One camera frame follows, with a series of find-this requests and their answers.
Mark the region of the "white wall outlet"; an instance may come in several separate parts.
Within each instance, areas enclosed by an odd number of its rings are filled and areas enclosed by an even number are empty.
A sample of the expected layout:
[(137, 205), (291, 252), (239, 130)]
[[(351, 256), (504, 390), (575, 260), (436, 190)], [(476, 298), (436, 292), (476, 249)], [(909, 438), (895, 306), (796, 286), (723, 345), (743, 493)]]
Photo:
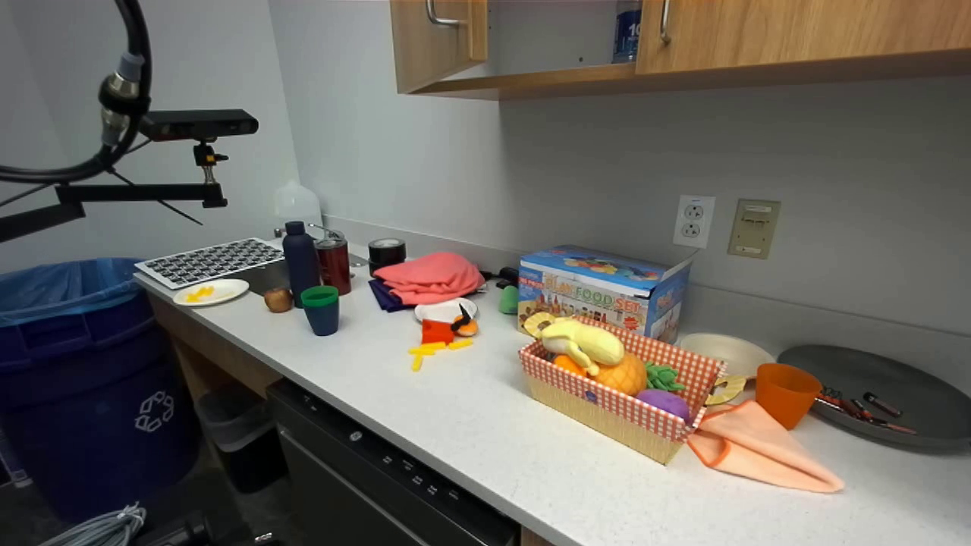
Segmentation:
[(716, 201), (702, 193), (683, 193), (672, 218), (672, 244), (703, 249), (712, 229)]

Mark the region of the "black trash bin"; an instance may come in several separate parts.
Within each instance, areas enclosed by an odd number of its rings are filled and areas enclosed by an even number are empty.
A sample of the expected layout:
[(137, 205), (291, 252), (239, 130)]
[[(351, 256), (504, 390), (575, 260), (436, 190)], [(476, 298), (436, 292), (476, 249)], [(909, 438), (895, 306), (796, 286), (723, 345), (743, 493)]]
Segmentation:
[(219, 390), (198, 402), (198, 420), (235, 493), (260, 493), (286, 476), (277, 421), (264, 397)]

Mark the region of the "dark navy cloth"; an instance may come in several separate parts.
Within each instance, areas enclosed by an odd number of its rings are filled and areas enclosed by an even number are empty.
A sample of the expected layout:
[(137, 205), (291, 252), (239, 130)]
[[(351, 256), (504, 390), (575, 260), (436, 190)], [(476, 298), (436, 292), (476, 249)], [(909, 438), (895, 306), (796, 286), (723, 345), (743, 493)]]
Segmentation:
[(380, 311), (385, 311), (385, 312), (413, 311), (381, 279), (369, 279), (367, 286), (369, 286), (372, 302), (380, 304)]

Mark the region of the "white small plate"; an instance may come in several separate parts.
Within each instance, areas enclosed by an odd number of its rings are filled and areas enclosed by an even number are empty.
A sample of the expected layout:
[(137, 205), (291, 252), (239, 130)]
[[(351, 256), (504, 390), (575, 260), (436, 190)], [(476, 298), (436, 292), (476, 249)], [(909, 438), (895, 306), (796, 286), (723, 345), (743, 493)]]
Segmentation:
[(480, 315), (480, 306), (466, 298), (453, 298), (443, 304), (417, 304), (413, 311), (413, 315), (417, 322), (443, 322), (443, 326), (456, 326), (456, 322), (473, 322)]

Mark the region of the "dark blue bottle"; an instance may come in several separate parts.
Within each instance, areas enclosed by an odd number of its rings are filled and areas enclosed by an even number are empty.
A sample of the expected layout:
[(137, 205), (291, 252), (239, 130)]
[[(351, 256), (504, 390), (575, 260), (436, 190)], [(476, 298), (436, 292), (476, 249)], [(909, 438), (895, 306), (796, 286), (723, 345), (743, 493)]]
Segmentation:
[(315, 245), (300, 222), (286, 224), (282, 236), (287, 281), (293, 296), (302, 296), (319, 281)]

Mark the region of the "dark red tumbler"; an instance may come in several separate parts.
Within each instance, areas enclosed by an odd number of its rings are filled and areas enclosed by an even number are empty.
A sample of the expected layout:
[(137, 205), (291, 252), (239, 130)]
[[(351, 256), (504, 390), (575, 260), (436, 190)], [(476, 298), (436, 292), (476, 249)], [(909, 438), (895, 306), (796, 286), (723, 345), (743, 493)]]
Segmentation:
[(319, 275), (324, 286), (333, 286), (339, 296), (351, 292), (349, 245), (339, 235), (324, 235), (319, 241)]

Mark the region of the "blue toy food box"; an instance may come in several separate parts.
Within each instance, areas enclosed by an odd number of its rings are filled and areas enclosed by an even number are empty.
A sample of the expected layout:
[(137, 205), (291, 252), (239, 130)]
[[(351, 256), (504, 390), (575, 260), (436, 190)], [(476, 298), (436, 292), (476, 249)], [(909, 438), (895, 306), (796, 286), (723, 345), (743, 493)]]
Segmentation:
[(650, 265), (610, 252), (555, 245), (517, 257), (517, 315), (592, 319), (672, 342), (689, 265)]

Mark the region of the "black tape roll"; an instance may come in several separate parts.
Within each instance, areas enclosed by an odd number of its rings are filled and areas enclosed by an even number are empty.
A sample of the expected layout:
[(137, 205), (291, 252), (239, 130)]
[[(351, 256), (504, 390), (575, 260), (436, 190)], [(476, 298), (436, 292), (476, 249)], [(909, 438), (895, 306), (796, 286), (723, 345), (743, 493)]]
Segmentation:
[(400, 265), (406, 257), (406, 244), (385, 236), (367, 245), (369, 271)]

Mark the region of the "coral pink cloth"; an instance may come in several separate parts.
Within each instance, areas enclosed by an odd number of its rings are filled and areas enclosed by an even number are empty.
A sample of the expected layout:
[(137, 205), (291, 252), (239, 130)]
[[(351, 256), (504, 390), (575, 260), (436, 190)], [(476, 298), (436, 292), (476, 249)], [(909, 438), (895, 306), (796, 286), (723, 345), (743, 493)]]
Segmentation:
[(443, 304), (480, 292), (485, 275), (456, 252), (432, 252), (372, 273), (372, 287), (402, 306)]

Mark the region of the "yellow toy banana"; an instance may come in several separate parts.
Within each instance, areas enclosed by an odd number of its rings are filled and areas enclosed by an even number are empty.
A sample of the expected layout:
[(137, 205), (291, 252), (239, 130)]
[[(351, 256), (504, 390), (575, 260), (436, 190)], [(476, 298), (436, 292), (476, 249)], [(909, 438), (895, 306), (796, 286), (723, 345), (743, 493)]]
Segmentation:
[(603, 366), (619, 366), (624, 357), (624, 345), (616, 334), (575, 319), (535, 312), (522, 327), (542, 350), (572, 357), (585, 377), (598, 377)]

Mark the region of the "white plate yellow food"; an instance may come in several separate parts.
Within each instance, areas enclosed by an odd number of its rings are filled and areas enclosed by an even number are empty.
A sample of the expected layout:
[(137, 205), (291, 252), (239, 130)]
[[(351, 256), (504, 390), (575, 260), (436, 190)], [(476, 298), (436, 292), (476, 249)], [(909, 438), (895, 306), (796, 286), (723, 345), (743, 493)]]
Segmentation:
[(229, 302), (241, 298), (245, 292), (247, 292), (245, 279), (211, 279), (211, 281), (201, 281), (201, 286), (177, 292), (174, 304), (187, 306), (187, 311), (219, 306), (219, 304), (229, 304)]

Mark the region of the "beige wall switch plate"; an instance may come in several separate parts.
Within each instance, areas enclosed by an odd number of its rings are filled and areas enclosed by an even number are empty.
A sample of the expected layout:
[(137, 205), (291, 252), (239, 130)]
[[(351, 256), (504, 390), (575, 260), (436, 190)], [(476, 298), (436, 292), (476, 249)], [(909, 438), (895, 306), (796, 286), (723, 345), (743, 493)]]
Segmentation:
[(728, 252), (739, 257), (768, 257), (775, 235), (780, 205), (739, 198), (735, 208)]

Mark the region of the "black dishwasher front panel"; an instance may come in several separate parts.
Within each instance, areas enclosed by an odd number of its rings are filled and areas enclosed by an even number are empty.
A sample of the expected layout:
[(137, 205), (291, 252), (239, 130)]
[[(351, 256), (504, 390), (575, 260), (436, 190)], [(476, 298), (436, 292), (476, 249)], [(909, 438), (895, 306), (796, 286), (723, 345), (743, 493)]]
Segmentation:
[(305, 546), (517, 546), (517, 526), (355, 420), (268, 391)]

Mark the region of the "silver door handle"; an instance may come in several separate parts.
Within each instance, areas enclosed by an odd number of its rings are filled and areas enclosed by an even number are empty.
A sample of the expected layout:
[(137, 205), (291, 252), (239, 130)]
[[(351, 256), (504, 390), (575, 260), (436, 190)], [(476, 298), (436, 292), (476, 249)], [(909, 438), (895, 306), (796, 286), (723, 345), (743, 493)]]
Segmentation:
[(658, 2), (658, 43), (661, 48), (670, 45), (670, 0)]
[(425, 0), (425, 20), (426, 20), (432, 24), (436, 24), (436, 29), (463, 29), (463, 24), (466, 24), (466, 20), (460, 20), (460, 15), (443, 15), (443, 11), (436, 8), (436, 0)]

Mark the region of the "red checkered food basket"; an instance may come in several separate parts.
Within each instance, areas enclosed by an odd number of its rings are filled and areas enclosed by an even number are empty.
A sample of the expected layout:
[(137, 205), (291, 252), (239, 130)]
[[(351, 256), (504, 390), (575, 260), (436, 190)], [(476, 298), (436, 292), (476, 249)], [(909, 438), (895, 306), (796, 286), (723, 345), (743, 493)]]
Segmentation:
[(658, 463), (667, 463), (692, 434), (695, 420), (703, 412), (707, 391), (718, 384), (726, 364), (632, 331), (619, 331), (619, 339), (637, 360), (676, 371), (680, 397), (689, 406), (686, 420), (555, 366), (553, 355), (541, 342), (528, 342), (517, 353), (526, 387), (535, 402)]

